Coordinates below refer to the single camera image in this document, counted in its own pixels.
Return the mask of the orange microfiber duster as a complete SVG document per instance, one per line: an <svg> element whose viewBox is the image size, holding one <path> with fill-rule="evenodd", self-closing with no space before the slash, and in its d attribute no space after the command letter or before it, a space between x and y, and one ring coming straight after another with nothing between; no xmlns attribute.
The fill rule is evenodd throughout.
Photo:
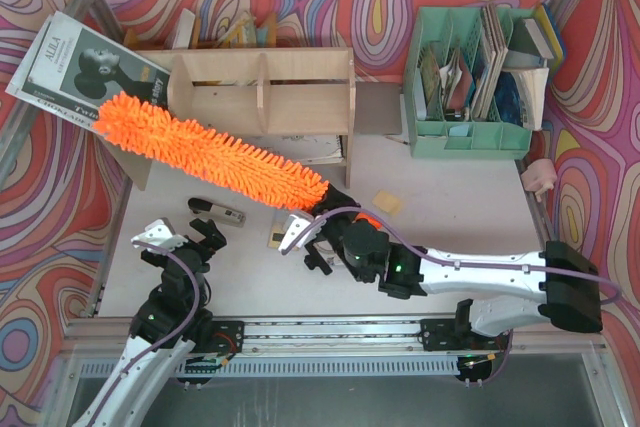
<svg viewBox="0 0 640 427"><path fill-rule="evenodd" d="M328 198L330 183L312 169L124 92L103 103L93 129L126 152L267 206L310 212Z"/></svg>

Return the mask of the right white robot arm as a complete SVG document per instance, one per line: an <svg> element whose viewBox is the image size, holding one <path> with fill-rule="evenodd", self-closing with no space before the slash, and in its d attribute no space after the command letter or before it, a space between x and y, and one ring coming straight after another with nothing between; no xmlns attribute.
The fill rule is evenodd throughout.
<svg viewBox="0 0 640 427"><path fill-rule="evenodd" d="M603 330L606 279L568 244L548 241L540 251L482 256L412 246L376 226L348 195L330 187L311 209L319 238L330 245L354 279L374 283L389 297L465 292L451 329L454 342L496 338L517 328L548 323L579 334Z"/></svg>

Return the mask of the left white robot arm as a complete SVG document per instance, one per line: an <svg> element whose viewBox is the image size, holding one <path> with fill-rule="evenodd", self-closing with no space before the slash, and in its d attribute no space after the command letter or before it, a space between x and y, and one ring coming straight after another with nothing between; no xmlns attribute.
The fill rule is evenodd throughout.
<svg viewBox="0 0 640 427"><path fill-rule="evenodd" d="M161 270L160 284L132 318L118 362L77 426L139 426L176 368L192 352L214 347L212 292L205 274L209 260L227 240L212 220L189 226L192 240L158 219L131 244L140 258Z"/></svg>

